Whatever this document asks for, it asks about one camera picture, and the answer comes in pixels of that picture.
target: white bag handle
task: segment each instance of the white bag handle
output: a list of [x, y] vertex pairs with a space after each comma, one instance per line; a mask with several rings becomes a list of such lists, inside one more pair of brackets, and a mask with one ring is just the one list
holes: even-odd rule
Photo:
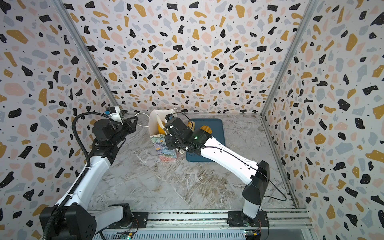
[[139, 115], [139, 114], [144, 114], [145, 116], [147, 116], [147, 117], [149, 118], [149, 116], [148, 116], [147, 114], [145, 114], [145, 113], [136, 113], [135, 116], [137, 116], [137, 115]]
[[[173, 113], [173, 111], [174, 112], [176, 112], [177, 111], [177, 108], [174, 108], [174, 109], [172, 109], [172, 112], [171, 113]], [[160, 117], [159, 117], [159, 114], [156, 114], [156, 119], [157, 119], [157, 123], [159, 124], [159, 126], [161, 127], [161, 129], [164, 129], [164, 125], [163, 125], [163, 123], [162, 123], [162, 121], [161, 121], [161, 119], [160, 119]]]

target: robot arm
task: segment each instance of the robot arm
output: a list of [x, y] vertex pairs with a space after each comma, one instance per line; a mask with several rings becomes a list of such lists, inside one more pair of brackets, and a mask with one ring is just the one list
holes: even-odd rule
[[89, 200], [96, 186], [116, 158], [119, 151], [118, 144], [128, 134], [136, 131], [138, 117], [122, 120], [122, 113], [118, 107], [108, 108], [106, 114], [108, 118], [96, 121], [92, 128], [95, 140], [89, 153], [90, 164], [84, 167], [76, 181], [55, 206], [46, 207], [41, 212], [43, 240], [47, 238], [91, 239], [112, 223], [120, 220], [132, 221], [128, 204], [110, 206], [95, 215], [87, 212]]
[[253, 225], [269, 182], [269, 165], [251, 161], [222, 145], [213, 136], [208, 126], [192, 130], [173, 114], [166, 116], [165, 130], [168, 149], [175, 148], [194, 152], [211, 159], [233, 172], [246, 184], [242, 195], [245, 198], [243, 220]]

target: patterned wall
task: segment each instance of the patterned wall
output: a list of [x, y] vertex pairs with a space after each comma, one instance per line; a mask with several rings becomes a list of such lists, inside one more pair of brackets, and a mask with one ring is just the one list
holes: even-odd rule
[[128, 111], [255, 113], [308, 1], [65, 2]]
[[[72, 119], [108, 102], [50, 1], [0, 7], [0, 239], [40, 239], [40, 212], [82, 170]], [[93, 121], [78, 121], [85, 146]]]
[[384, 239], [383, 11], [319, 1], [265, 117], [319, 239]]

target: blue tray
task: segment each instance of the blue tray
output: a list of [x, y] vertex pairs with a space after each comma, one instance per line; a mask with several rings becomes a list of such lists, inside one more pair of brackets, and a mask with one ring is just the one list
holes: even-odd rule
[[[221, 119], [216, 118], [193, 118], [191, 121], [195, 122], [195, 130], [202, 126], [208, 126], [212, 129], [212, 136], [214, 136], [221, 144], [225, 146], [224, 128]], [[188, 162], [213, 162], [212, 160], [199, 156], [197, 154], [186, 153]]]

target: black bracket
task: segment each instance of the black bracket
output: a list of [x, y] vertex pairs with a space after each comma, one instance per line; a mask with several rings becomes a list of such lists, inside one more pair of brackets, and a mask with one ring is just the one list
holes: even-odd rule
[[[135, 231], [137, 228], [146, 228], [147, 227], [147, 221], [148, 221], [148, 212], [133, 212], [133, 226], [131, 227], [131, 230]], [[131, 225], [131, 222], [127, 221], [119, 221], [112, 223], [108, 226], [108, 228], [116, 228], [121, 229], [123, 231], [127, 231], [127, 228]]]
[[229, 227], [243, 227], [248, 225], [250, 227], [258, 227], [260, 223], [262, 227], [268, 227], [269, 221], [265, 211], [259, 210], [254, 219], [247, 217], [242, 211], [229, 211], [227, 224]]

